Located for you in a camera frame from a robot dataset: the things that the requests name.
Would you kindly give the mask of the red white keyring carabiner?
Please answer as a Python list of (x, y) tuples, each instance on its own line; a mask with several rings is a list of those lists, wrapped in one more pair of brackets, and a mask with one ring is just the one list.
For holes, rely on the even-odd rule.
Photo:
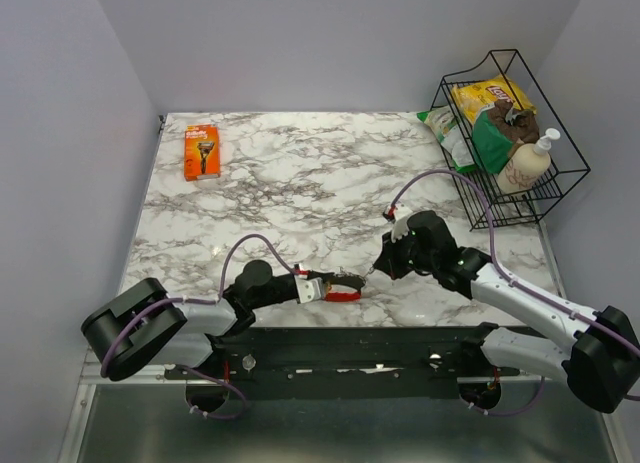
[(326, 294), (324, 300), (332, 303), (351, 303), (361, 298), (362, 289), (351, 289), (343, 286), (325, 285)]

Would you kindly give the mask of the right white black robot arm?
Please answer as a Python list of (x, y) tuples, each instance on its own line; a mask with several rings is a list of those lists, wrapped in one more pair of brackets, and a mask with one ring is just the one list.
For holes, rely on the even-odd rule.
[(410, 273), (510, 314), (535, 336), (489, 326), (479, 340), (464, 345), (460, 362), (469, 373), (508, 367), (565, 384), (593, 410), (610, 414), (630, 399), (639, 379), (639, 341), (628, 316), (608, 306), (602, 311), (553, 295), (519, 279), (497, 259), (458, 245), (445, 221), (431, 210), (384, 217), (392, 228), (382, 237), (373, 264), (393, 280)]

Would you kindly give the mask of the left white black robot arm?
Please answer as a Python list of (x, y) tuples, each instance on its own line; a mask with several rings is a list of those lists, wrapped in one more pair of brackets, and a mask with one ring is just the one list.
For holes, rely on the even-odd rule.
[(121, 381), (149, 364), (185, 365), (201, 378), (222, 363), (217, 338), (236, 336), (256, 322), (257, 309), (289, 301), (351, 302), (366, 279), (349, 273), (296, 267), (274, 275), (269, 263), (247, 263), (216, 301), (170, 297), (146, 278), (88, 316), (81, 332), (101, 363), (100, 375)]

